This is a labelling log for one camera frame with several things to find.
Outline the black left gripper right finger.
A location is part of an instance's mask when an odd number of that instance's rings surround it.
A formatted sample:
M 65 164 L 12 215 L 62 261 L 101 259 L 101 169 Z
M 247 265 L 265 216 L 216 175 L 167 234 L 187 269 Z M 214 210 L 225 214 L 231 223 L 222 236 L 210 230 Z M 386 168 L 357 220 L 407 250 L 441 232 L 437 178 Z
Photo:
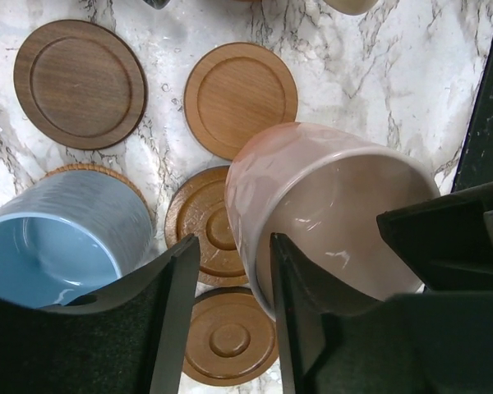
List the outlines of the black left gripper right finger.
M 493 292 L 372 302 L 270 237 L 286 393 L 493 393 Z

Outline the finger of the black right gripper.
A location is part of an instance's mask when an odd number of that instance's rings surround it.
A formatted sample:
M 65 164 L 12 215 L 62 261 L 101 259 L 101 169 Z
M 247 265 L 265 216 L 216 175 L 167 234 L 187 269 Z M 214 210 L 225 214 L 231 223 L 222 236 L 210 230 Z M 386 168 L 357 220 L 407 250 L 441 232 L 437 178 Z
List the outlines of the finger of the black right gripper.
M 493 291 L 493 182 L 377 216 L 384 242 L 433 291 Z

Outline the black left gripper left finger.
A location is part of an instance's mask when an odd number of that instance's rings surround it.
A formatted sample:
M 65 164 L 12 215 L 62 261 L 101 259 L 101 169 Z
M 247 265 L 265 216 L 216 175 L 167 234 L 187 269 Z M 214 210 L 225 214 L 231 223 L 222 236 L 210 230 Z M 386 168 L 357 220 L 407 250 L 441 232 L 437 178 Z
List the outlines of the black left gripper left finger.
M 0 393 L 175 393 L 200 266 L 185 236 L 69 305 L 0 299 Z

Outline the brown ringed wooden coaster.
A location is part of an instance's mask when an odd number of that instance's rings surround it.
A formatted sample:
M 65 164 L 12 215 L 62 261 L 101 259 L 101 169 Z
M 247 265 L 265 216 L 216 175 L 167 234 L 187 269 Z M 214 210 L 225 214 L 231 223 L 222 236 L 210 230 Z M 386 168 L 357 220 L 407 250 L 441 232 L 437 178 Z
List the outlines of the brown ringed wooden coaster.
M 222 287 L 194 300 L 182 371 L 227 387 L 261 376 L 279 356 L 274 321 L 250 289 Z

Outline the blue mug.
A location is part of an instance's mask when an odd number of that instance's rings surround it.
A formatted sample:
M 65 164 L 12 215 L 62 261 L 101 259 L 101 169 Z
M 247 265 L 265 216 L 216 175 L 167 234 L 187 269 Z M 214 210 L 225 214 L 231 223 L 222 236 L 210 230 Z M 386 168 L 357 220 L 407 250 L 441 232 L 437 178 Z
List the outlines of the blue mug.
M 142 198 L 114 176 L 46 176 L 0 208 L 0 299 L 66 305 L 131 273 L 153 224 Z

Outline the pink mug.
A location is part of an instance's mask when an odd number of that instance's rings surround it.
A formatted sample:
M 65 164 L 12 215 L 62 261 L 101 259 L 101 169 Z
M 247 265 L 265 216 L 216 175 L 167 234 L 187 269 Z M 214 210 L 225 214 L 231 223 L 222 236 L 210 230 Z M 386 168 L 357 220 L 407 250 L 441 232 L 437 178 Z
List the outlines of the pink mug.
M 382 240 L 382 213 L 437 198 L 431 172 L 395 149 L 311 123 L 252 137 L 233 160 L 225 206 L 251 290 L 274 316 L 270 237 L 373 300 L 413 293 L 422 280 Z

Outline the dark walnut coaster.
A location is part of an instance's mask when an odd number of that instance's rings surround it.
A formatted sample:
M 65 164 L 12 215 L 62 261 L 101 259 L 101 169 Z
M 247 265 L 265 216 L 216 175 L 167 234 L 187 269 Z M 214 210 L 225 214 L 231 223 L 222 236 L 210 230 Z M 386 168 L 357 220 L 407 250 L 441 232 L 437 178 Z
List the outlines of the dark walnut coaster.
M 34 30 L 16 55 L 13 82 L 33 125 L 74 149 L 124 140 L 147 104 L 135 54 L 114 33 L 86 21 L 53 21 Z

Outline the tan mug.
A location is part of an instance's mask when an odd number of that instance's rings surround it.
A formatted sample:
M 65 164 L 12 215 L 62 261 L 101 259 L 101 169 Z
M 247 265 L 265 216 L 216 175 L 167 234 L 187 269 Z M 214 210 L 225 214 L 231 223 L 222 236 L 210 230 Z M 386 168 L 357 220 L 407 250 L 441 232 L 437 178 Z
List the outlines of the tan mug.
M 377 0 L 325 0 L 325 3 L 345 15 L 357 16 L 370 11 Z

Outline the grey mug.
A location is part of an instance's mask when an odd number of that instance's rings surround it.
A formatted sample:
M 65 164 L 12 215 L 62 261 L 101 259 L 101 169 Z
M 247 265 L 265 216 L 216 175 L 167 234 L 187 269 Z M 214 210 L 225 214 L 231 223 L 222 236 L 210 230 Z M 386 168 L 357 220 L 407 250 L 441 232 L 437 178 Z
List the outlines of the grey mug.
M 170 0 L 144 0 L 144 2 L 154 9 L 160 10 L 165 8 L 170 3 Z

